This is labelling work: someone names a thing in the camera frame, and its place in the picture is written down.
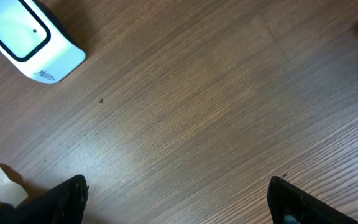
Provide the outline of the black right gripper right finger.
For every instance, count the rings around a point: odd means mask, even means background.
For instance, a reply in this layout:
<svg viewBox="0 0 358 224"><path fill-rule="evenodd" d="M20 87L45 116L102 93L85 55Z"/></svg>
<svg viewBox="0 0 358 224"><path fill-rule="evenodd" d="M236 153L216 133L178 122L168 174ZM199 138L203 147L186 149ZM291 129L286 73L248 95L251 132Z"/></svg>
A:
<svg viewBox="0 0 358 224"><path fill-rule="evenodd" d="M281 177L270 179L267 203L274 224L358 224Z"/></svg>

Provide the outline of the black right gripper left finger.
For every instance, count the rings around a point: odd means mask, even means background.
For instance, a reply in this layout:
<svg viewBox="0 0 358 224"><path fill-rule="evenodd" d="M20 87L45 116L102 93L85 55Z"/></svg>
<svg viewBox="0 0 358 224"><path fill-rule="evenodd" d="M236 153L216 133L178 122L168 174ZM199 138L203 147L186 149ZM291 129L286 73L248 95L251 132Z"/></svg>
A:
<svg viewBox="0 0 358 224"><path fill-rule="evenodd" d="M85 177L76 175L18 208L4 203L0 224L81 224L88 189Z"/></svg>

